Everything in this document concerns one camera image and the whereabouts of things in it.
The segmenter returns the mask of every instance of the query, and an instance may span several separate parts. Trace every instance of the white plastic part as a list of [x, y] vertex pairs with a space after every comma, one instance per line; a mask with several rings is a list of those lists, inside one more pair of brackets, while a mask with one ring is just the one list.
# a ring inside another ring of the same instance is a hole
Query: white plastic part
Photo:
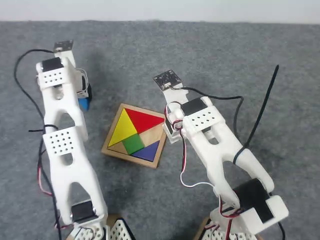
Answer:
[[[185, 116], [182, 126], [183, 132], [207, 169], [207, 176], [214, 185], [215, 193], [221, 195], [226, 203], [239, 208], [239, 199], [225, 179], [223, 162], [232, 162], [242, 144], [227, 126], [223, 116], [215, 106], [210, 106]], [[218, 144], [211, 144], [202, 132], [208, 127]], [[259, 179], [268, 193], [273, 191], [274, 182], [249, 149], [239, 155], [236, 165], [245, 170], [251, 178]]]
[[265, 223], [262, 223], [256, 210], [254, 208], [251, 208], [240, 214], [240, 216], [237, 217], [237, 221], [241, 221], [241, 225], [246, 226], [246, 230], [249, 233], [257, 234], [264, 229], [272, 226], [273, 224], [281, 221], [282, 219], [288, 217], [289, 211], [280, 196], [271, 196], [266, 200], [266, 204], [268, 205], [274, 218], [268, 220]]
[[75, 61], [75, 58], [74, 58], [74, 54], [72, 52], [72, 50], [69, 50], [69, 51], [58, 51], [58, 52], [55, 52], [54, 53], [54, 56], [57, 58], [67, 58], [70, 60], [70, 62], [72, 63], [73, 67], [75, 68], [76, 67], [76, 61]]
[[[178, 97], [175, 98], [172, 92], [170, 94], [170, 97], [166, 96], [165, 98], [167, 104], [178, 101], [181, 98], [181, 95], [185, 96], [185, 94], [177, 94]], [[172, 113], [170, 113], [169, 119], [171, 121], [182, 119], [181, 133], [189, 140], [205, 166], [207, 177], [214, 185], [213, 191], [215, 195], [220, 196], [227, 205], [238, 209], [240, 208], [240, 202], [238, 196], [225, 178], [223, 162], [233, 162], [235, 155], [243, 146], [227, 126], [223, 116], [217, 108], [213, 106], [212, 101], [208, 97], [202, 97], [201, 100], [206, 104], [206, 108], [183, 117], [180, 114], [178, 109], [179, 106], [177, 106], [177, 104], [169, 104], [169, 106], [174, 106], [174, 109], [171, 110]], [[203, 133], [203, 130], [207, 128], [210, 130]], [[177, 132], [173, 131], [171, 134], [166, 125], [164, 125], [164, 130], [171, 143], [180, 139]], [[217, 140], [217, 144], [211, 144], [209, 142], [212, 138]], [[252, 179], [259, 179], [268, 193], [274, 190], [275, 186], [273, 180], [249, 149], [242, 151], [235, 164], [245, 170]], [[231, 230], [236, 233], [247, 233], [249, 234], [248, 236], [251, 236], [288, 216], [288, 209], [281, 197], [273, 196], [266, 202], [274, 216], [273, 219], [262, 223], [257, 212], [252, 208], [233, 220], [234, 222], [232, 222]], [[211, 212], [210, 217], [221, 223], [222, 230], [226, 229], [228, 221], [220, 215], [217, 209]]]
[[[174, 86], [175, 89], [181, 88], [183, 87], [182, 83], [179, 83], [177, 85]], [[185, 104], [186, 102], [188, 102], [187, 99], [187, 94], [188, 94], [188, 90], [172, 90], [172, 89], [167, 89], [163, 91], [165, 100], [167, 103], [171, 103], [173, 101], [177, 101], [181, 104]], [[171, 112], [173, 112], [176, 108], [178, 108], [179, 106], [177, 104], [170, 104], [169, 109]]]
[[[76, 71], [68, 58], [61, 59], [63, 68], [42, 72], [41, 64], [37, 64], [38, 82], [42, 92], [45, 124], [58, 125], [62, 114], [69, 114], [75, 126], [81, 132], [83, 141], [88, 140], [88, 133], [84, 115], [80, 110], [74, 82]], [[62, 85], [62, 98], [57, 97], [54, 86]]]
[[[40, 63], [36, 66], [45, 109], [44, 124], [59, 127], [62, 114], [69, 114], [75, 124], [73, 127], [58, 131], [53, 127], [47, 127], [46, 134], [43, 135], [50, 160], [51, 183], [57, 207], [66, 225], [73, 223], [70, 201], [72, 183], [79, 183], [89, 194], [95, 214], [98, 216], [78, 226], [88, 223], [101, 225], [106, 222], [108, 210], [97, 175], [86, 156], [83, 143], [88, 139], [88, 133], [74, 86], [77, 74], [68, 58], [62, 58], [61, 63], [63, 68], [47, 72], [42, 72]], [[65, 161], [66, 154], [71, 154], [71, 164]]]
[[[201, 240], [225, 240], [226, 232], [222, 230], [220, 227], [215, 230], [215, 228], [211, 228], [205, 230]], [[231, 233], [229, 235], [230, 240], [257, 240], [255, 235], [244, 232]]]
[[113, 225], [110, 240], [132, 240], [123, 220], [118, 219]]
[[110, 229], [107, 225], [102, 225], [100, 223], [89, 224], [86, 226], [74, 226], [70, 236], [73, 237], [74, 240], [110, 240]]

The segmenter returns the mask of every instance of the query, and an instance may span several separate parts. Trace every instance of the blue triangle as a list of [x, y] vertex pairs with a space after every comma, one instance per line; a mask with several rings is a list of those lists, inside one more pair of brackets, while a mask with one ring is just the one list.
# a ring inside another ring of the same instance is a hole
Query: blue triangle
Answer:
[[156, 141], [155, 143], [132, 153], [131, 156], [153, 162], [155, 160], [159, 142], [160, 141]]

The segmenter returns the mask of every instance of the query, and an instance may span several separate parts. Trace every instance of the wooden frame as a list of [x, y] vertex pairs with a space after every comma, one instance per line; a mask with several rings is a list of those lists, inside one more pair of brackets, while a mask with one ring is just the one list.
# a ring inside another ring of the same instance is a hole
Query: wooden frame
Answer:
[[147, 110], [147, 109], [140, 108], [140, 107], [137, 107], [137, 106], [131, 106], [131, 105], [128, 105], [128, 104], [121, 103], [119, 108], [118, 108], [118, 111], [116, 112], [116, 115], [115, 115], [115, 117], [113, 119], [113, 122], [111, 124], [110, 129], [109, 129], [109, 132], [108, 132], [108, 134], [106, 136], [106, 139], [105, 139], [104, 144], [102, 146], [101, 152], [106, 154], [106, 155], [112, 156], [112, 157], [116, 157], [116, 158], [119, 158], [119, 159], [127, 160], [127, 161], [130, 161], [130, 162], [136, 163], [136, 164], [140, 164], [140, 165], [143, 165], [143, 166], [146, 166], [146, 167], [150, 167], [150, 168], [156, 169], [157, 166], [158, 166], [158, 163], [159, 163], [161, 152], [162, 152], [162, 150], [164, 148], [164, 145], [165, 145], [165, 142], [166, 142], [166, 137], [167, 136], [166, 136], [165, 131], [163, 131], [162, 134], [161, 134], [161, 137], [159, 139], [159, 145], [158, 145], [158, 148], [156, 150], [154, 160], [152, 162], [108, 149], [108, 144], [109, 144], [110, 139], [112, 137], [112, 134], [113, 134], [113, 132], [114, 132], [114, 130], [116, 128], [116, 125], [117, 125], [118, 119], [119, 119], [119, 117], [121, 115], [121, 112], [122, 112], [122, 110], [124, 108], [131, 109], [131, 110], [138, 111], [138, 112], [145, 113], [145, 114], [149, 114], [149, 115], [153, 115], [153, 116], [160, 117], [160, 118], [163, 118], [163, 119], [165, 118], [165, 115], [162, 114], [162, 113], [158, 113], [158, 112]]

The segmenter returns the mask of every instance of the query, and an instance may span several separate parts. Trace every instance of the perforated panel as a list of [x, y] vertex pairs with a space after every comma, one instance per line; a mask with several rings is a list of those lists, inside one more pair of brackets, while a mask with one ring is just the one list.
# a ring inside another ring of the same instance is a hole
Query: perforated panel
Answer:
[[[226, 232], [215, 230], [215, 228], [208, 229], [204, 232], [201, 240], [225, 240]], [[249, 233], [236, 233], [230, 234], [230, 240], [257, 240], [257, 238]]]
[[74, 240], [92, 240], [94, 234], [95, 232], [91, 228], [80, 228]]
[[224, 121], [224, 118], [214, 106], [207, 107], [183, 118], [184, 128], [193, 133], [200, 132], [214, 124]]
[[43, 135], [43, 140], [48, 153], [61, 156], [75, 148], [74, 140], [77, 139], [76, 128], [69, 127]]
[[118, 219], [113, 225], [110, 240], [132, 240], [123, 220]]
[[67, 70], [65, 68], [41, 72], [39, 73], [38, 79], [41, 89], [64, 84], [69, 81]]

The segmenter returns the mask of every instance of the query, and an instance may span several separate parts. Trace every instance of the white wall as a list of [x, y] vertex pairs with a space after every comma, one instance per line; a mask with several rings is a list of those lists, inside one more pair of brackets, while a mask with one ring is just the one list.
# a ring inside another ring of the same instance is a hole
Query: white wall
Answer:
[[320, 0], [0, 0], [0, 20], [320, 24]]

